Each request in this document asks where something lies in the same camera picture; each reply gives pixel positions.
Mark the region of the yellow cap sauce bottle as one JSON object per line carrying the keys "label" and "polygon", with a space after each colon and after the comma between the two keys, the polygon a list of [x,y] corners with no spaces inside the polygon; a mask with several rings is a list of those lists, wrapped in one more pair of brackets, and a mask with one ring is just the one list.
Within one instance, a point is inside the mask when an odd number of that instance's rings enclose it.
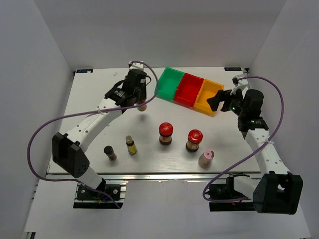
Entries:
{"label": "yellow cap sauce bottle", "polygon": [[146,100],[137,101],[137,109],[140,112],[143,112],[147,109],[147,105],[145,104]]}

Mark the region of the small brown cap bottle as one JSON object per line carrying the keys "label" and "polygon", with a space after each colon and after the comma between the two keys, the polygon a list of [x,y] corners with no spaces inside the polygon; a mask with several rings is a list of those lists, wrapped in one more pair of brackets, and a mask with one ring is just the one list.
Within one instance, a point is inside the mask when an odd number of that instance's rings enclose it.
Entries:
{"label": "small brown cap bottle", "polygon": [[130,135],[127,135],[125,140],[126,140],[128,153],[131,155],[137,153],[137,148],[135,146],[135,142],[133,141],[132,137]]}

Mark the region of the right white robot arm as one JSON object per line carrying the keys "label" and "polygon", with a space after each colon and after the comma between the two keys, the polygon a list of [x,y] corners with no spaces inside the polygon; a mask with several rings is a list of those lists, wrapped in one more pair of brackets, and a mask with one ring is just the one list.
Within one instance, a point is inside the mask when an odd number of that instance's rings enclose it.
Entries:
{"label": "right white robot arm", "polygon": [[258,213],[296,213],[303,180],[290,172],[271,143],[268,126],[260,116],[264,95],[258,90],[219,90],[207,99],[212,110],[223,103],[222,112],[232,111],[238,117],[238,129],[251,147],[260,169],[261,179],[244,173],[230,174],[225,184],[212,184],[205,193],[210,196],[212,211],[254,210]]}

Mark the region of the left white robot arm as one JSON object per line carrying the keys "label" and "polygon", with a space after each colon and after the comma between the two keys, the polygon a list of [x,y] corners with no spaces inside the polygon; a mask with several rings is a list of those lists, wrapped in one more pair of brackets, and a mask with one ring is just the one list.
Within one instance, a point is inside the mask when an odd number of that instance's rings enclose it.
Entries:
{"label": "left white robot arm", "polygon": [[101,131],[126,111],[124,107],[146,99],[146,77],[143,70],[129,70],[124,80],[105,94],[97,106],[97,113],[89,114],[68,132],[58,132],[53,136],[53,161],[88,186],[88,193],[95,199],[104,196],[106,182],[90,167],[85,152]]}

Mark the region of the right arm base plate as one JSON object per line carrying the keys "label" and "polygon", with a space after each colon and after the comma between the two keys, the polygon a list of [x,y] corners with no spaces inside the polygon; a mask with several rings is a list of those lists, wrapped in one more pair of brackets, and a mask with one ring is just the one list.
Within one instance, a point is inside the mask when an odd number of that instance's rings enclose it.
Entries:
{"label": "right arm base plate", "polygon": [[255,211],[251,199],[243,200],[245,196],[235,190],[235,178],[250,180],[251,177],[247,174],[231,173],[226,177],[225,183],[211,184],[205,193],[214,202],[209,203],[211,212],[249,212]]}

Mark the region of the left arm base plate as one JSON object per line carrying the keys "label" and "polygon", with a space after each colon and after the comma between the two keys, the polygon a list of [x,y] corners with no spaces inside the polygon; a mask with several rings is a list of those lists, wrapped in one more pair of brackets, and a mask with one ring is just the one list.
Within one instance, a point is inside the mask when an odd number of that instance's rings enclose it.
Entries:
{"label": "left arm base plate", "polygon": [[116,204],[104,194],[97,194],[88,190],[84,185],[78,184],[75,192],[74,209],[120,209],[126,197],[128,181],[107,180],[105,193],[110,195]]}

